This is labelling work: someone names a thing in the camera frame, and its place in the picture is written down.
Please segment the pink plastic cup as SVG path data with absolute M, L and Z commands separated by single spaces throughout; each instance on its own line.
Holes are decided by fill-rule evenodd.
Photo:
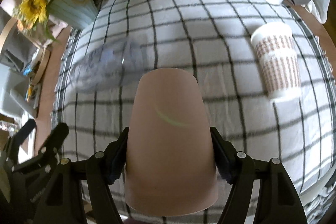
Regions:
M 197 213 L 217 202 L 210 125 L 191 73 L 162 68 L 140 79 L 127 138 L 125 199 L 159 217 Z

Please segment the checkered paper cup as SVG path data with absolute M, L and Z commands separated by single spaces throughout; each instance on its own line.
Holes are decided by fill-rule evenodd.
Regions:
M 288 24 L 270 22 L 251 36 L 269 99 L 287 102 L 301 95 L 301 79 L 292 30 Z

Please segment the clear printed glass jar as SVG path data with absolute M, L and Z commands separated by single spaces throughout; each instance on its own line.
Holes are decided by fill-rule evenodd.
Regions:
M 120 88 L 144 74 L 147 54 L 129 37 L 105 43 L 80 59 L 70 71 L 70 85 L 78 93 Z

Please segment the black white plaid tablecloth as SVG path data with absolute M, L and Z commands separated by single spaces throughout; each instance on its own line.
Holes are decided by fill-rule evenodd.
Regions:
M 297 192 L 321 182 L 335 165 L 335 83 L 318 39 L 286 5 L 264 0 L 98 0 L 98 16 L 70 34 L 52 112 L 69 134 L 62 154 L 84 160 L 128 126 L 136 83 L 79 94 L 71 69 L 95 48 L 130 37 L 145 69 L 179 68 L 198 81 L 210 125 L 252 158 L 279 158 Z M 250 44 L 254 30 L 282 22 L 293 31 L 300 97 L 268 99 Z

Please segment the light blue ribbed flowerpot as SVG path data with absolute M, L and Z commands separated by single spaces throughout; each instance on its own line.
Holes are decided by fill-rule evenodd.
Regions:
M 98 9 L 93 0 L 52 0 L 48 11 L 79 30 L 87 28 L 98 15 Z

